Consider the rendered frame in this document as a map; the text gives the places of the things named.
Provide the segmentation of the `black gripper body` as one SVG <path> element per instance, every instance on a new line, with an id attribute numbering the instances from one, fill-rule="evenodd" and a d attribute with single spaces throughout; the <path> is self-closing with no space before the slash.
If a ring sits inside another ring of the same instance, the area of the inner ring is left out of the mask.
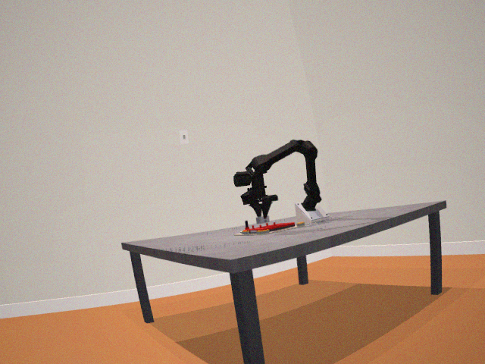
<path id="1" fill-rule="evenodd" d="M 243 205 L 248 205 L 248 204 L 255 205 L 255 204 L 259 204 L 259 202 L 262 202 L 263 204 L 263 203 L 269 203 L 273 201 L 279 201 L 277 195 L 270 195 L 270 196 L 266 195 L 265 188 L 267 188 L 267 186 L 265 186 L 264 184 L 252 185 L 250 190 L 253 190 L 252 189 L 253 187 L 255 187 L 255 189 L 258 191 L 258 198 L 254 198 L 250 202 L 244 202 Z"/>

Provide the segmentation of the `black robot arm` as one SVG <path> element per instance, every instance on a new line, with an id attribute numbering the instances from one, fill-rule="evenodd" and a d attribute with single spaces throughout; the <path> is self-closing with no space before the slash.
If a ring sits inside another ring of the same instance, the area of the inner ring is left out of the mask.
<path id="1" fill-rule="evenodd" d="M 311 141 L 304 140 L 291 140 L 279 149 L 275 149 L 265 155 L 259 155 L 252 159 L 247 165 L 246 171 L 237 172 L 233 176 L 233 182 L 235 187 L 248 186 L 252 182 L 252 185 L 264 184 L 263 174 L 271 168 L 271 166 L 281 160 L 282 158 L 299 152 L 305 156 L 307 182 L 304 185 L 304 191 L 308 195 L 301 205 L 306 211 L 316 211 L 315 206 L 321 201 L 320 189 L 316 182 L 316 170 L 315 159 L 318 157 L 318 151 Z M 255 171 L 252 170 L 254 168 Z M 247 188 L 247 192 L 241 195 L 243 202 L 250 202 L 254 198 L 258 198 L 258 191 L 255 187 Z"/>

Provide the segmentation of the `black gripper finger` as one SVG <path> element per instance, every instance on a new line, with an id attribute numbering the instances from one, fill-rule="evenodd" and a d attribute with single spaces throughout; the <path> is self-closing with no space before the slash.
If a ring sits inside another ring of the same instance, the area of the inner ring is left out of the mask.
<path id="1" fill-rule="evenodd" d="M 251 206 L 255 210 L 255 213 L 258 217 L 261 217 L 262 208 L 259 204 L 249 205 L 249 206 Z"/>
<path id="2" fill-rule="evenodd" d="M 264 219 L 267 218 L 272 202 L 259 204 L 262 208 Z"/>

